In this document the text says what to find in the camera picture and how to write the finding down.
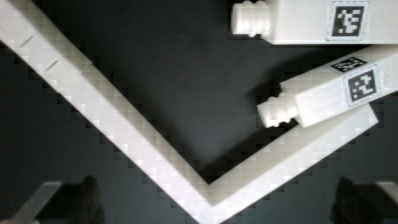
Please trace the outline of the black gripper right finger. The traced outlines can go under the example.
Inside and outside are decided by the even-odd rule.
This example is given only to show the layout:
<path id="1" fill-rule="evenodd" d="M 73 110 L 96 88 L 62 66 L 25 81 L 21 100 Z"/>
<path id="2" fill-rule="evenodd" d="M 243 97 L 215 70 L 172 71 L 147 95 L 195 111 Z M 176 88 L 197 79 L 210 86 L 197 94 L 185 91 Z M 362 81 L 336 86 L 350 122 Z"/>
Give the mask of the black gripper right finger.
<path id="1" fill-rule="evenodd" d="M 343 177 L 331 209 L 332 224 L 398 224 L 398 184 L 354 183 Z"/>

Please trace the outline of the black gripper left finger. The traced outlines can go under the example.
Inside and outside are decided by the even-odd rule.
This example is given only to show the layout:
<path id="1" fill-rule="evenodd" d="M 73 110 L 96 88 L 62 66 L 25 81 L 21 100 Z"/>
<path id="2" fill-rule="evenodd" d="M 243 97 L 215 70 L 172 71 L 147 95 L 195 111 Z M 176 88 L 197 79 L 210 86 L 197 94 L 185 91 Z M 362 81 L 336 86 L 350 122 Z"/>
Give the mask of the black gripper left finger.
<path id="1" fill-rule="evenodd" d="M 41 184 L 11 224 L 105 224 L 100 185 L 92 176 L 80 183 L 50 181 Z"/>

